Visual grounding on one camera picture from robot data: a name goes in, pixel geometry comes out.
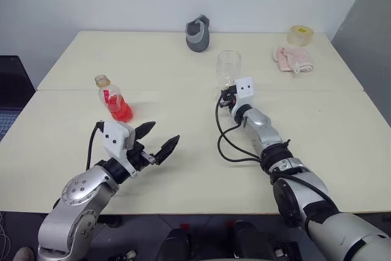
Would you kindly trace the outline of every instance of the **glass cup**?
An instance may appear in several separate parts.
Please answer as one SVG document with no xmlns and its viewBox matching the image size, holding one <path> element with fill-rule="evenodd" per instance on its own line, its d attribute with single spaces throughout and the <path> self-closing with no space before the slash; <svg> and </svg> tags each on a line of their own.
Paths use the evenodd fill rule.
<svg viewBox="0 0 391 261">
<path fill-rule="evenodd" d="M 234 80 L 240 78 L 241 56 L 233 50 L 223 51 L 219 54 L 216 66 L 218 90 L 232 86 Z"/>
</svg>

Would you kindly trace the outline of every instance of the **laptop keyboard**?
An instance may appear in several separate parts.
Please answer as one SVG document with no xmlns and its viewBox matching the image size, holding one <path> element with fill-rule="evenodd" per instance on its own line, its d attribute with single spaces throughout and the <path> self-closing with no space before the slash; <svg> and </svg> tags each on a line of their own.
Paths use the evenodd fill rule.
<svg viewBox="0 0 391 261">
<path fill-rule="evenodd" d="M 10 129 L 18 114 L 0 113 L 0 141 Z"/>
</svg>

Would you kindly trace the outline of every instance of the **tape roll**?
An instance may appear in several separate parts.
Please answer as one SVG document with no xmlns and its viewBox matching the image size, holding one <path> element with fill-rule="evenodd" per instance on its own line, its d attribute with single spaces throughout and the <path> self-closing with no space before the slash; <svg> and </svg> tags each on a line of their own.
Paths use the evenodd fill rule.
<svg viewBox="0 0 391 261">
<path fill-rule="evenodd" d="M 306 26 L 293 26 L 288 34 L 288 42 L 294 46 L 306 46 L 311 41 L 313 30 Z"/>
</svg>

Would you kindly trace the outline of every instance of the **pink cloth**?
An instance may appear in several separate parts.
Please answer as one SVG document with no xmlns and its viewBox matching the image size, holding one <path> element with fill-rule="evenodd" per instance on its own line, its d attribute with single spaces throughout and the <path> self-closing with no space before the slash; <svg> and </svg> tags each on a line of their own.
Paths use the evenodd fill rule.
<svg viewBox="0 0 391 261">
<path fill-rule="evenodd" d="M 273 59 L 279 63 L 282 72 L 310 72 L 313 68 L 310 55 L 302 48 L 276 47 Z"/>
</svg>

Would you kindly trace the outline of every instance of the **black cable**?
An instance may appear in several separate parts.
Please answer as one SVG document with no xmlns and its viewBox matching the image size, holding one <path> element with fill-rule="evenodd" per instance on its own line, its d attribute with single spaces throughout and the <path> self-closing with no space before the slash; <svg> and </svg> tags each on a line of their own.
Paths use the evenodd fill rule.
<svg viewBox="0 0 391 261">
<path fill-rule="evenodd" d="M 220 122 L 219 122 L 219 116 L 218 116 L 218 109 L 219 109 L 219 104 L 221 102 L 221 99 L 222 99 L 222 95 L 220 95 L 218 101 L 217 101 L 217 104 L 216 104 L 216 110 L 215 110 L 215 116 L 216 116 L 216 123 L 217 123 L 217 127 L 220 131 L 220 136 L 219 136 L 219 139 L 217 140 L 217 149 L 221 155 L 221 157 L 223 157 L 225 160 L 227 161 L 230 161 L 230 162 L 243 162 L 243 161 L 256 161 L 256 162 L 259 162 L 261 163 L 261 160 L 260 159 L 256 159 L 256 158 L 259 158 L 259 156 L 256 156 L 255 154 L 252 154 L 250 152 L 247 152 L 239 147 L 237 147 L 234 143 L 232 143 L 227 137 L 226 137 L 226 133 L 228 133 L 229 131 L 232 131 L 232 130 L 235 130 L 237 128 L 240 127 L 240 124 L 239 125 L 235 125 L 234 127 L 231 127 L 229 128 L 228 130 L 225 130 L 223 131 L 221 129 L 221 126 L 220 126 Z M 250 156 L 253 156 L 255 158 L 243 158 L 243 159 L 231 159 L 231 158 L 228 158 L 226 157 L 222 151 L 221 151 L 221 148 L 220 148 L 220 143 L 221 143 L 221 139 L 224 138 L 232 147 L 234 147 L 235 149 L 247 154 L 247 155 L 250 155 Z M 325 193 L 323 193 L 320 189 L 318 189 L 317 187 L 311 185 L 310 183 L 307 183 L 306 181 L 300 179 L 300 178 L 297 178 L 297 177 L 294 177 L 292 175 L 289 175 L 289 174 L 281 174 L 281 173 L 276 173 L 276 172 L 273 172 L 273 173 L 270 173 L 269 171 L 265 171 L 268 175 L 273 175 L 275 177 L 278 177 L 278 178 L 285 178 L 285 179 L 288 179 L 288 180 L 292 180 L 296 183 L 300 183 L 306 187 L 308 187 L 308 189 L 312 190 L 313 192 L 317 193 L 319 196 L 321 196 L 326 202 L 328 202 L 332 207 L 337 208 L 336 204 L 334 203 L 334 201 L 328 196 L 326 195 Z"/>
<path fill-rule="evenodd" d="M 219 121 L 219 105 L 220 105 L 221 99 L 222 99 L 222 95 L 220 95 L 220 97 L 219 97 L 219 99 L 218 99 L 218 101 L 217 101 L 216 109 L 215 109 L 215 112 L 214 112 L 214 115 L 215 115 L 215 117 L 216 117 L 217 127 L 218 127 L 218 129 L 219 129 L 219 131 L 220 131 L 221 136 L 222 136 L 222 137 L 223 137 L 223 138 L 224 138 L 224 139 L 225 139 L 233 148 L 239 150 L 240 152 L 243 152 L 244 154 L 247 154 L 247 155 L 249 155 L 249 156 L 252 156 L 252 157 L 254 157 L 254 158 L 259 159 L 259 156 L 256 156 L 256 154 L 253 154 L 253 153 L 250 153 L 250 152 L 248 152 L 248 151 L 245 151 L 245 150 L 243 150 L 242 148 L 239 148 L 238 146 L 236 146 L 233 142 L 231 142 L 231 141 L 225 136 L 225 133 L 222 131 L 221 126 L 220 126 L 220 121 Z"/>
<path fill-rule="evenodd" d="M 86 170 L 87 171 L 90 169 L 92 143 L 93 143 L 93 138 L 95 137 L 95 133 L 97 132 L 97 129 L 98 129 L 98 124 L 96 124 L 95 127 L 92 130 L 91 137 L 90 137 L 90 142 L 89 142 L 89 145 L 88 145 L 87 166 L 86 166 Z"/>
</svg>

